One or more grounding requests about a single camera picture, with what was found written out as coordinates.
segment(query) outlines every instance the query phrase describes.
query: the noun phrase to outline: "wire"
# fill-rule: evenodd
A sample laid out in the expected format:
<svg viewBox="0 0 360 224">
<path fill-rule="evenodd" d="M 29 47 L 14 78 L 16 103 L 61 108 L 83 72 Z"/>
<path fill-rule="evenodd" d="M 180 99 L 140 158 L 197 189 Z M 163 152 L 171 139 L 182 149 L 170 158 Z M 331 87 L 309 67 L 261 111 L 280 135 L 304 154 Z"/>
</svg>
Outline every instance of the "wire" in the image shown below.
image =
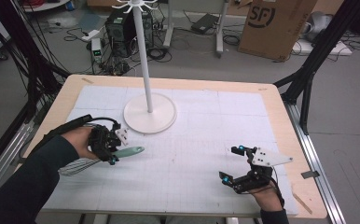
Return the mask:
<svg viewBox="0 0 360 224">
<path fill-rule="evenodd" d="M 126 74 L 129 70 L 131 70 L 130 66 L 125 61 L 116 63 L 114 68 L 115 68 L 116 76 L 122 76 L 122 75 Z"/>
<path fill-rule="evenodd" d="M 340 49 L 336 54 L 330 54 L 326 58 L 332 62 L 337 62 L 339 59 L 339 56 L 344 50 L 359 50 L 360 51 L 360 34 L 353 33 L 351 31 L 345 32 L 343 37 L 340 39 L 340 42 L 342 42 L 346 48 Z M 296 44 L 299 46 L 299 52 L 295 52 L 292 50 L 291 55 L 297 55 L 297 56 L 309 56 L 309 54 L 302 54 L 302 45 L 296 41 Z"/>
<path fill-rule="evenodd" d="M 32 27 L 32 30 L 35 32 L 35 34 L 36 34 L 36 36 L 37 36 L 40 44 L 44 47 L 43 50 L 46 52 L 46 49 L 47 49 L 47 51 L 49 52 L 49 55 L 48 55 L 47 52 L 46 52 L 46 55 L 48 56 L 48 58 L 50 57 L 51 60 L 52 60 L 52 62 L 53 62 L 54 64 L 56 64 L 56 62 L 57 62 L 67 73 L 70 74 L 69 70 L 67 70 L 67 69 L 64 67 L 64 65 L 57 59 L 57 57 L 56 57 L 56 56 L 52 53 L 52 51 L 50 50 L 50 48 L 49 48 L 49 46 L 48 46 L 48 42 L 47 42 L 47 40 L 46 40 L 46 38 L 45 38 L 45 36 L 44 36 L 44 33 L 45 33 L 45 32 L 42 31 L 41 26 L 40 26 L 40 22 L 39 22 L 39 20 L 37 19 L 37 17 L 35 17 L 35 21 L 36 21 L 36 23 L 37 23 L 37 27 L 38 27 L 41 35 L 43 36 L 44 41 L 40 38 L 40 35 L 37 33 L 35 27 L 32 25 L 31 20 L 29 20 L 28 18 L 26 18 L 26 16 L 24 15 L 23 11 L 20 11 L 20 9 L 19 9 L 18 7 L 16 7 L 16 9 L 17 9 L 20 17 L 23 17 L 23 20 L 24 20 L 24 21 L 27 21 L 27 24 L 29 24 L 29 26 Z M 52 32 L 52 31 L 50 31 L 49 29 L 52 29 L 52 28 L 48 28 L 48 32 L 51 33 L 51 34 L 53 34 L 53 33 L 59 33 L 59 32 Z"/>
<path fill-rule="evenodd" d="M 269 187 L 268 187 L 268 188 L 261 189 L 261 190 L 259 190 L 259 191 L 253 192 L 253 193 L 243 192 L 242 194 L 256 194 L 256 193 L 262 192 L 262 191 L 267 190 L 267 189 L 274 189 L 274 186 L 272 186 L 272 185 L 267 185 L 267 186 L 269 186 Z"/>
<path fill-rule="evenodd" d="M 110 119 L 110 118 L 108 118 L 108 117 L 99 117 L 99 118 L 94 118 L 94 119 L 92 119 L 91 121 L 101 120 L 101 119 L 110 120 L 110 121 L 112 121 L 115 125 L 119 125 L 119 124 L 118 124 L 118 122 L 117 122 L 116 120 L 114 120 L 114 119 Z"/>
<path fill-rule="evenodd" d="M 84 224 L 85 219 L 85 213 L 81 214 L 80 220 L 78 221 L 78 224 Z"/>
<path fill-rule="evenodd" d="M 276 176 L 276 183 L 279 185 L 279 178 L 278 178 L 278 173 L 276 172 L 276 169 L 274 166 L 272 166 L 273 172 L 275 173 Z"/>
<path fill-rule="evenodd" d="M 165 58 L 166 53 L 168 53 L 167 49 L 148 49 L 147 56 L 150 57 L 154 61 L 159 61 Z"/>
<path fill-rule="evenodd" d="M 137 71 L 136 71 L 136 68 L 132 67 L 131 70 L 134 71 L 134 76 L 137 77 Z"/>
<path fill-rule="evenodd" d="M 163 14 L 161 8 L 160 8 L 160 3 L 157 3 L 157 9 L 160 12 L 160 15 L 162 16 L 162 20 L 159 21 L 155 15 L 155 11 L 156 10 L 149 10 L 149 12 L 151 13 L 151 15 L 153 16 L 153 18 L 155 19 L 155 21 L 153 22 L 153 27 L 155 24 L 155 27 L 157 27 L 158 30 L 162 30 L 163 28 L 163 22 L 166 20 L 165 14 Z"/>
<path fill-rule="evenodd" d="M 184 15 L 187 17 L 188 21 L 194 24 L 195 22 L 191 20 L 191 18 L 186 14 L 186 11 L 183 10 Z"/>
<path fill-rule="evenodd" d="M 173 56 L 172 56 L 172 54 L 171 54 L 169 51 L 166 52 L 166 55 L 169 55 L 169 59 L 164 60 L 164 61 L 163 61 L 164 58 L 162 58 L 161 60 L 149 59 L 149 60 L 147 60 L 147 61 L 148 61 L 148 62 L 154 61 L 154 62 L 157 62 L 157 63 L 167 63 L 167 62 L 169 62 L 169 61 L 172 60 Z M 135 60 L 132 60 L 132 61 L 133 61 L 133 62 L 137 62 L 138 64 L 130 67 L 130 70 L 131 70 L 131 69 L 134 69 L 135 67 L 137 67 L 137 66 L 139 66 L 139 65 L 141 64 L 140 61 L 135 61 Z"/>
<path fill-rule="evenodd" d="M 59 169 L 59 173 L 64 176 L 71 176 L 80 173 L 83 170 L 91 167 L 92 165 L 98 163 L 101 160 L 90 160 L 81 158 L 76 161 L 70 162 L 63 168 Z"/>
<path fill-rule="evenodd" d="M 74 34 L 71 34 L 71 33 L 70 33 L 71 31 L 76 31 L 76 30 L 79 30 L 79 31 L 80 31 L 82 34 L 84 34 L 85 36 L 88 36 L 88 35 L 89 35 L 87 32 L 82 31 L 82 28 L 75 28 L 75 29 L 71 29 L 71 30 L 66 31 L 66 33 L 69 34 L 69 35 L 65 36 L 65 37 L 63 38 L 63 40 L 64 40 L 64 41 L 81 40 L 82 42 L 88 43 L 88 41 L 85 41 L 85 40 L 79 38 L 77 35 L 74 35 Z"/>
<path fill-rule="evenodd" d="M 223 41 L 226 44 L 232 45 L 232 46 L 238 46 L 241 42 L 241 39 L 237 35 L 224 35 Z"/>
</svg>

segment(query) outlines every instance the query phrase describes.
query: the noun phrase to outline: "metal frame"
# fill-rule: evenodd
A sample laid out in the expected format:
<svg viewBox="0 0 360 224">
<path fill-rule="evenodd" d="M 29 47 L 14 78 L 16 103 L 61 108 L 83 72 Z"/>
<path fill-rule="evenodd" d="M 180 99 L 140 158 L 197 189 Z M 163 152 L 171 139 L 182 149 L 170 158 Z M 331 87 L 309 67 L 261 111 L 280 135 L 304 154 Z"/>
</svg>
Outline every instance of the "metal frame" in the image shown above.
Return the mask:
<svg viewBox="0 0 360 224">
<path fill-rule="evenodd" d="M 283 100 L 291 105 L 295 105 L 297 98 L 303 93 L 299 122 L 305 134 L 308 134 L 308 113 L 314 75 L 359 14 L 360 0 L 345 0 L 322 33 L 305 63 L 296 73 L 273 83 L 279 88 L 291 82 L 287 91 L 282 94 Z"/>
<path fill-rule="evenodd" d="M 174 22 L 173 22 L 173 0 L 168 0 L 168 29 L 166 30 L 165 40 L 163 42 L 164 48 L 169 48 L 171 45 L 173 29 L 174 29 Z M 221 54 L 224 52 L 223 47 L 223 27 L 224 27 L 224 20 L 227 15 L 229 0 L 223 0 L 223 8 L 221 10 L 221 16 L 218 21 L 218 30 L 216 31 L 216 52 L 220 57 Z"/>
<path fill-rule="evenodd" d="M 323 165 L 320 163 L 319 157 L 317 156 L 316 150 L 314 149 L 311 138 L 305 134 L 302 130 L 301 125 L 299 124 L 300 114 L 296 105 L 290 105 L 284 103 L 284 106 L 287 110 L 288 116 L 293 123 L 294 130 L 297 133 L 298 140 L 302 146 L 302 149 L 305 154 L 305 158 L 309 163 L 309 166 L 312 171 L 317 171 L 320 175 L 315 177 L 317 188 L 320 190 L 322 199 L 325 203 L 325 208 L 327 209 L 328 215 L 331 218 L 332 223 L 341 224 L 346 223 L 343 214 L 337 203 L 334 192 L 328 183 L 328 179 L 323 170 Z"/>
<path fill-rule="evenodd" d="M 29 123 L 23 123 L 18 129 L 15 136 L 12 138 L 5 151 L 0 157 L 0 181 L 7 171 L 10 164 L 14 161 L 19 151 L 22 149 L 26 142 L 26 139 L 34 129 L 35 123 L 30 121 Z"/>
</svg>

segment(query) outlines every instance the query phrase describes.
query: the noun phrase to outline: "black cuff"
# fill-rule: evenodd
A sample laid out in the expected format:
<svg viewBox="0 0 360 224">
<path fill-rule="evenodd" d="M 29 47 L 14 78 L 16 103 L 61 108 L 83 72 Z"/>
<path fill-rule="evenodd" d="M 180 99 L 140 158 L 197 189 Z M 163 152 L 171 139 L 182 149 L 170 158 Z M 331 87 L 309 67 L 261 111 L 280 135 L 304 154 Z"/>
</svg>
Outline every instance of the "black cuff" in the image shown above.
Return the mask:
<svg viewBox="0 0 360 224">
<path fill-rule="evenodd" d="M 279 212 L 266 212 L 261 209 L 261 219 L 264 224 L 288 224 L 287 213 L 285 209 Z"/>
</svg>

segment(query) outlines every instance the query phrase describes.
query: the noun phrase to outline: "black sleeve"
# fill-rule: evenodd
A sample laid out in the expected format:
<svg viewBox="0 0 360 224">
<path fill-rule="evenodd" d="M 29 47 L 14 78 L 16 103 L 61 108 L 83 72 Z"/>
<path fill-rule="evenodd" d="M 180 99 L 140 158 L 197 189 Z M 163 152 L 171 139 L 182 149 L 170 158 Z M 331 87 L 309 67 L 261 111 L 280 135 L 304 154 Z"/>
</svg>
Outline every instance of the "black sleeve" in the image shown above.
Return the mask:
<svg viewBox="0 0 360 224">
<path fill-rule="evenodd" d="M 78 159 L 74 147 L 55 136 L 0 188 L 0 223 L 35 223 L 35 218 L 58 184 L 58 170 Z"/>
<path fill-rule="evenodd" d="M 266 212 L 261 209 L 261 219 L 264 224 L 288 224 L 285 210 L 279 212 Z"/>
</svg>

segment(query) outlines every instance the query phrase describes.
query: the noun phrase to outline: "black cable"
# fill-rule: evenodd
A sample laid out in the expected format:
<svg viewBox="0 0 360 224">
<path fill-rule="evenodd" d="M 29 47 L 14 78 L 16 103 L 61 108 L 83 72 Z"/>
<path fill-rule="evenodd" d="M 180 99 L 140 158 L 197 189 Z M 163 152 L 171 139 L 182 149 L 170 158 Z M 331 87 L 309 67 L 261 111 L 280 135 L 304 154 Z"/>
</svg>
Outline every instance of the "black cable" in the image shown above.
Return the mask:
<svg viewBox="0 0 360 224">
<path fill-rule="evenodd" d="M 7 43 L 6 39 L 2 36 L 1 33 L 0 33 L 0 42 L 2 42 L 3 46 L 7 49 L 8 53 L 14 59 L 14 63 L 16 64 L 18 70 L 20 71 L 20 74 L 24 74 L 27 76 L 27 72 L 24 70 L 24 66 L 26 66 L 25 63 L 22 64 L 17 60 L 21 57 L 20 54 L 18 54 L 16 51 L 14 51 L 14 49 Z M 23 87 L 27 90 L 26 83 L 23 80 L 22 75 L 21 75 L 21 80 L 22 80 Z"/>
<path fill-rule="evenodd" d="M 20 11 L 17 7 L 16 7 L 16 9 L 17 9 L 17 11 L 19 12 L 19 15 L 23 15 L 23 14 L 21 13 L 21 11 Z M 47 54 L 47 52 L 46 52 L 46 54 L 47 54 L 48 57 L 51 58 L 52 62 L 53 62 L 55 65 L 56 65 L 55 62 L 57 62 L 57 63 L 64 69 L 64 71 L 66 71 L 67 73 L 70 74 L 70 71 L 65 68 L 65 66 L 58 60 L 58 58 L 57 58 L 57 57 L 52 53 L 52 51 L 50 50 L 50 48 L 49 48 L 49 46 L 48 46 L 47 39 L 46 39 L 45 36 L 44 36 L 44 32 L 41 30 L 41 27 L 40 27 L 40 24 L 39 24 L 38 19 L 35 18 L 35 20 L 36 20 L 36 22 L 37 22 L 37 26 L 38 26 L 38 28 L 39 28 L 39 30 L 40 30 L 40 33 L 41 33 L 41 35 L 42 35 L 43 38 L 44 38 L 44 41 L 41 40 L 40 35 L 37 33 L 37 31 L 36 31 L 35 28 L 33 27 L 32 23 L 28 20 L 28 18 L 24 18 L 24 20 L 27 21 L 28 24 L 29 24 L 29 25 L 32 27 L 32 29 L 34 30 L 34 32 L 35 32 L 35 34 L 37 35 L 37 38 L 38 38 L 40 44 L 42 45 L 42 47 L 44 47 L 43 50 L 46 51 L 46 49 L 47 49 L 47 51 L 49 52 L 49 55 Z"/>
<path fill-rule="evenodd" d="M 29 4 L 29 7 L 31 8 L 32 13 L 35 13 L 33 7 L 31 6 L 31 2 L 28 1 L 27 3 Z M 28 22 L 29 26 L 30 26 L 30 27 L 34 30 L 34 32 L 37 34 L 35 28 L 33 27 L 32 23 L 31 23 L 31 21 L 28 20 L 27 18 L 24 18 L 24 20 Z M 40 38 L 40 35 L 37 36 L 37 39 L 38 39 L 38 41 L 40 42 L 40 44 L 41 44 L 42 46 L 45 46 L 45 47 L 47 48 L 47 47 L 48 47 L 47 40 L 46 40 L 46 37 L 45 37 L 44 34 L 43 34 L 43 31 L 41 30 L 40 23 L 38 22 L 38 19 L 37 19 L 37 18 L 35 18 L 35 21 L 37 22 L 38 29 L 39 29 L 40 32 L 42 33 L 42 36 L 43 36 L 44 41 Z M 46 51 L 46 48 L 43 48 L 44 52 L 46 53 L 48 59 L 49 59 L 49 57 L 51 57 L 51 59 L 52 59 L 52 54 L 48 55 L 48 54 L 47 54 L 47 51 Z"/>
<path fill-rule="evenodd" d="M 155 30 L 153 32 L 153 36 L 156 37 L 155 39 L 156 40 L 158 39 L 160 42 L 160 45 L 158 45 L 157 42 L 155 41 L 154 46 L 159 47 L 159 48 L 161 48 L 163 45 L 163 40 L 160 38 L 161 34 L 163 34 L 163 32 L 161 30 Z"/>
<path fill-rule="evenodd" d="M 71 30 L 66 31 L 66 33 L 69 34 L 69 35 L 65 36 L 65 37 L 63 38 L 63 40 L 64 40 L 64 41 L 81 40 L 82 42 L 88 43 L 88 41 L 85 41 L 85 40 L 79 38 L 77 35 L 74 35 L 74 34 L 71 34 L 71 33 L 70 33 L 71 31 L 76 31 L 76 30 L 80 30 L 80 32 L 83 33 L 85 36 L 88 36 L 88 35 L 89 35 L 87 32 L 82 31 L 82 28 L 75 28 L 75 29 L 71 29 Z"/>
<path fill-rule="evenodd" d="M 298 41 L 296 41 L 296 44 L 298 44 L 298 46 L 299 46 L 299 52 L 296 53 L 296 52 L 292 49 L 292 50 L 291 50 L 291 53 L 292 53 L 293 55 L 300 55 L 301 52 L 302 52 L 302 45 L 301 45 Z"/>
<path fill-rule="evenodd" d="M 339 59 L 340 53 L 341 53 L 343 50 L 345 50 L 345 49 L 347 49 L 347 48 L 341 49 L 341 50 L 336 54 L 336 58 L 335 58 L 335 59 L 332 59 L 332 58 L 330 58 L 330 57 L 327 57 L 327 59 L 328 59 L 328 60 L 331 60 L 331 61 L 333 61 L 333 62 L 336 62 L 336 61 Z"/>
<path fill-rule="evenodd" d="M 121 61 L 114 65 L 114 72 L 116 76 L 122 76 L 131 70 L 127 62 Z"/>
<path fill-rule="evenodd" d="M 95 63 L 96 63 L 95 60 L 92 59 L 92 74 L 93 75 L 96 75 L 95 74 L 95 68 L 94 68 Z"/>
<path fill-rule="evenodd" d="M 85 213 L 81 214 L 78 224 L 84 224 L 84 219 L 85 219 Z"/>
<path fill-rule="evenodd" d="M 211 35 L 211 36 L 214 35 L 214 34 L 200 34 L 200 33 L 195 32 L 195 31 L 193 31 L 193 30 L 188 30 L 188 29 L 185 29 L 185 28 L 182 28 L 182 27 L 174 27 L 173 29 L 174 29 L 174 30 L 186 31 L 186 32 L 192 33 L 192 34 L 194 34 L 194 35 Z"/>
<path fill-rule="evenodd" d="M 102 57 L 107 53 L 107 51 L 110 49 L 109 46 L 110 44 L 108 43 L 109 41 L 105 42 L 104 41 L 104 53 L 102 54 Z M 108 58 L 101 63 L 101 71 L 99 72 L 99 74 L 101 74 L 102 72 L 108 72 L 110 73 L 110 69 L 111 69 L 111 65 L 109 66 L 109 63 L 111 63 L 111 60 L 113 58 L 113 50 L 110 50 L 110 54 L 108 56 Z"/>
<path fill-rule="evenodd" d="M 273 172 L 275 173 L 275 176 L 276 176 L 276 183 L 278 184 L 279 186 L 279 178 L 278 178 L 278 173 L 276 172 L 276 169 L 274 166 L 272 166 L 272 169 L 273 169 Z"/>
<path fill-rule="evenodd" d="M 85 69 L 85 70 L 83 70 L 83 71 L 75 72 L 75 74 L 85 74 L 85 75 L 86 75 L 86 74 L 87 74 L 87 71 L 92 68 L 92 65 L 91 65 L 89 68 L 87 68 L 87 69 Z"/>
<path fill-rule="evenodd" d="M 238 46 L 241 42 L 241 39 L 237 35 L 224 35 L 223 41 L 226 44 L 232 45 L 232 46 Z"/>
<path fill-rule="evenodd" d="M 165 58 L 166 53 L 168 53 L 167 49 L 148 49 L 147 56 L 150 57 L 154 61 L 162 60 Z"/>
<path fill-rule="evenodd" d="M 110 224 L 110 219 L 111 219 L 111 215 L 108 215 L 108 216 L 107 216 L 106 224 Z"/>
<path fill-rule="evenodd" d="M 223 26 L 223 27 L 233 27 L 233 26 L 244 26 L 244 24 L 239 24 L 239 25 L 226 25 L 226 26 Z"/>
<path fill-rule="evenodd" d="M 108 118 L 108 117 L 99 117 L 99 118 L 94 118 L 94 119 L 92 119 L 91 121 L 101 120 L 101 119 L 110 120 L 110 121 L 112 121 L 115 125 L 118 125 L 118 122 L 117 122 L 116 120 L 114 120 L 114 119 L 110 119 L 110 118 Z"/>
<path fill-rule="evenodd" d="M 183 10 L 183 13 L 184 13 L 184 15 L 186 15 L 186 17 L 187 17 L 187 19 L 188 19 L 189 22 L 191 22 L 192 24 L 195 23 L 194 21 L 191 21 L 191 18 L 186 14 L 186 11 L 185 11 L 185 10 Z"/>
<path fill-rule="evenodd" d="M 172 56 L 172 54 L 171 54 L 168 50 L 166 51 L 165 56 L 166 56 L 166 55 L 169 55 L 170 58 L 169 58 L 168 60 L 165 60 L 165 61 L 163 61 L 163 59 L 164 59 L 165 57 L 161 57 L 161 56 L 158 56 L 159 58 L 161 58 L 161 59 L 159 59 L 159 60 L 149 59 L 149 60 L 147 60 L 147 61 L 148 61 L 148 62 L 155 61 L 155 62 L 157 62 L 157 63 L 167 63 L 167 62 L 169 62 L 169 61 L 172 60 L 173 56 Z M 133 69 L 133 68 L 135 68 L 135 67 L 137 67 L 137 66 L 139 66 L 139 65 L 141 64 L 140 61 L 135 61 L 134 59 L 131 59 L 131 60 L 132 60 L 133 62 L 138 63 L 138 64 L 132 66 L 132 67 L 130 68 L 130 70 Z"/>
<path fill-rule="evenodd" d="M 262 192 L 262 191 L 264 191 L 264 190 L 267 190 L 267 189 L 273 189 L 273 186 L 271 186 L 271 185 L 267 185 L 267 186 L 269 186 L 269 187 L 268 187 L 268 188 L 261 189 L 261 190 L 259 190 L 259 191 L 253 192 L 253 193 L 243 192 L 242 194 L 255 194 L 255 193 L 259 193 L 259 192 Z"/>
<path fill-rule="evenodd" d="M 160 9 L 160 3 L 158 3 L 157 8 L 160 11 L 160 14 L 162 15 L 162 21 L 160 22 L 160 24 L 163 25 L 163 22 L 165 21 L 166 17 L 165 14 L 163 14 L 162 10 Z"/>
</svg>

